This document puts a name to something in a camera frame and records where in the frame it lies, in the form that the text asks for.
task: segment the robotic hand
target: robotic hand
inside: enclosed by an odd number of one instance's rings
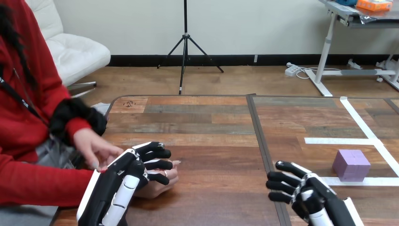
[[[153,170],[171,170],[171,152],[159,142],[127,149],[108,169],[95,170],[78,208],[79,226],[127,226],[125,215],[135,192],[149,181],[169,184],[169,179]]]
[[[340,200],[315,173],[286,161],[276,168],[284,172],[267,174],[266,187],[277,190],[269,193],[271,201],[290,204],[309,226],[364,226],[352,200]]]

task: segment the wood grain tabletop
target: wood grain tabletop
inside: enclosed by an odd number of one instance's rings
[[[253,97],[262,136],[274,164],[294,161],[319,174],[332,170],[338,149],[360,149],[368,177],[398,176],[372,145],[310,145],[305,137],[367,138],[338,98]],[[399,161],[399,114],[383,99],[349,99]],[[265,187],[266,171],[246,97],[127,96],[109,110],[103,137],[124,149],[159,141],[180,160],[179,182],[153,200],[135,198],[130,226],[279,226]],[[399,188],[334,186],[350,196],[366,226],[399,222]],[[291,222],[306,225],[287,208]],[[54,226],[76,226],[76,210],[60,211]]]

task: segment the white wall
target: white wall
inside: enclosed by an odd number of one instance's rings
[[[183,0],[55,2],[65,32],[94,39],[113,55],[165,55],[184,32]],[[320,54],[329,21],[317,0],[188,0],[189,34],[210,55]],[[397,35],[337,24],[330,53],[387,54]],[[193,45],[189,53],[201,54]]]

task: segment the electrical cord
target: electrical cord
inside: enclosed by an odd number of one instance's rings
[[[307,77],[307,78],[304,78],[304,77],[301,77],[301,76],[299,76],[298,74],[300,73],[300,72],[305,72],[305,70],[312,70],[312,71],[314,71],[314,72],[316,72],[317,70],[317,67],[299,67],[301,70],[300,71],[298,71],[297,73],[296,73],[296,76],[298,77],[298,78],[300,78],[300,79],[308,79],[309,77]],[[340,71],[341,69],[338,69],[338,68],[324,68],[324,70],[325,69],[328,69],[328,70],[336,70],[336,71]]]

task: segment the purple cube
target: purple cube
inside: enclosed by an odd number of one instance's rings
[[[346,182],[362,182],[370,167],[361,150],[340,149],[333,163],[339,179]]]

